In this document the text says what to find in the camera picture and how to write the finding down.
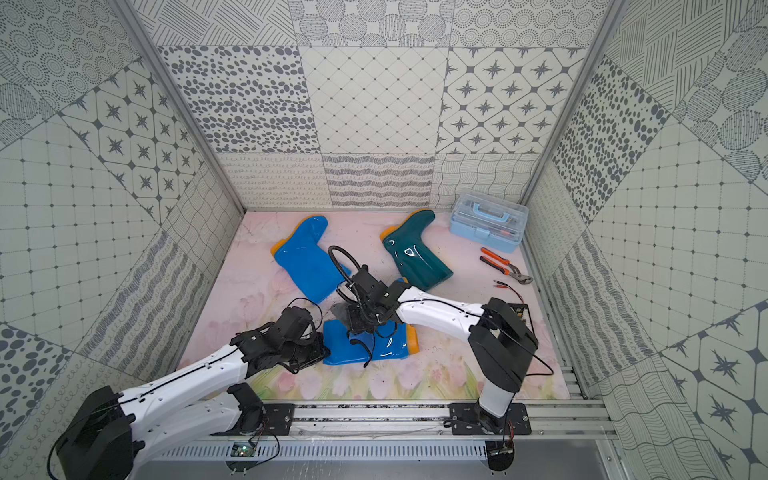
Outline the grey blue microfibre cloth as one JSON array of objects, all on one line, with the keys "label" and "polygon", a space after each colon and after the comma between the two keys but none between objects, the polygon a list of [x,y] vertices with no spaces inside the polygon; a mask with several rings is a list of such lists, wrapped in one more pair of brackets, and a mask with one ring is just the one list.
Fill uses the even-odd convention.
[{"label": "grey blue microfibre cloth", "polygon": [[363,368],[374,360],[375,338],[372,331],[362,330],[359,308],[349,303],[331,306],[340,326],[334,330],[334,347],[331,349],[334,365],[361,363]]}]

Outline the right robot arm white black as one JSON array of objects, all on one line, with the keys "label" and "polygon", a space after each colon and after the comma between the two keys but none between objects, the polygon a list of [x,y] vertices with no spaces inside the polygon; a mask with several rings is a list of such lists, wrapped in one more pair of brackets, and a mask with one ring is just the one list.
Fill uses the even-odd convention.
[{"label": "right robot arm white black", "polygon": [[327,253],[342,276],[340,287],[349,291],[341,297],[351,306],[351,334],[377,334],[392,321],[466,341],[486,379],[479,410],[494,421],[507,414],[538,349],[534,332],[510,304],[496,297],[482,304],[445,299],[404,281],[387,285],[344,248],[332,245]]}]

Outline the blue rubber boot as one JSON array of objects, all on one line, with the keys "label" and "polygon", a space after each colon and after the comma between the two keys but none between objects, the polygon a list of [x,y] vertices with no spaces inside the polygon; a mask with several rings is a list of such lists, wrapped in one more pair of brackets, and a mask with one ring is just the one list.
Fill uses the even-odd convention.
[{"label": "blue rubber boot", "polygon": [[323,363],[330,366],[362,364],[372,361],[397,360],[419,352],[418,336],[411,326],[390,320],[372,331],[354,332],[362,320],[357,303],[344,300],[334,304],[335,319],[323,327],[324,346],[330,354]]},{"label": "blue rubber boot", "polygon": [[304,296],[315,303],[322,303],[344,280],[328,253],[318,245],[327,227],[326,217],[307,217],[290,236],[271,248],[277,264]]}]

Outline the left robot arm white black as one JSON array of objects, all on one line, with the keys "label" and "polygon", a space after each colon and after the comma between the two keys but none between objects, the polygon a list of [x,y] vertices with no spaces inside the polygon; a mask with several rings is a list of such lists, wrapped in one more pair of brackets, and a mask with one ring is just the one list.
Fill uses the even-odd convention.
[{"label": "left robot arm white black", "polygon": [[291,374],[330,354],[304,308],[236,334],[204,359],[121,392],[90,393],[48,458],[66,479],[127,479],[168,450],[211,434],[265,433],[267,412],[248,379],[276,366]]}]

